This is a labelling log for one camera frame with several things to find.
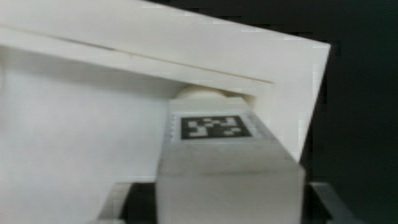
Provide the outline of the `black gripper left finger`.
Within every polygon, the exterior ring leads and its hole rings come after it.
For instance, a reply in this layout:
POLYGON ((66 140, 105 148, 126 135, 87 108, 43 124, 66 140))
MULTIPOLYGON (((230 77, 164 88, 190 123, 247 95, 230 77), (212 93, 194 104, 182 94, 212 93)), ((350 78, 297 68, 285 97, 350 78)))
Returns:
POLYGON ((96 224, 158 224, 153 183, 118 183, 112 187, 96 224))

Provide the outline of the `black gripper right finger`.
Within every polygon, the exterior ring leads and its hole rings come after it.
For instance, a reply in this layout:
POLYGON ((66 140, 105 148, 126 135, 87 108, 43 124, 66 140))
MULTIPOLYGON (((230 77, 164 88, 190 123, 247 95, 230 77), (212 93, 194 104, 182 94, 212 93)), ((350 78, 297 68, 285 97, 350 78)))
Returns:
POLYGON ((327 182, 308 184, 302 224, 363 224, 327 182))

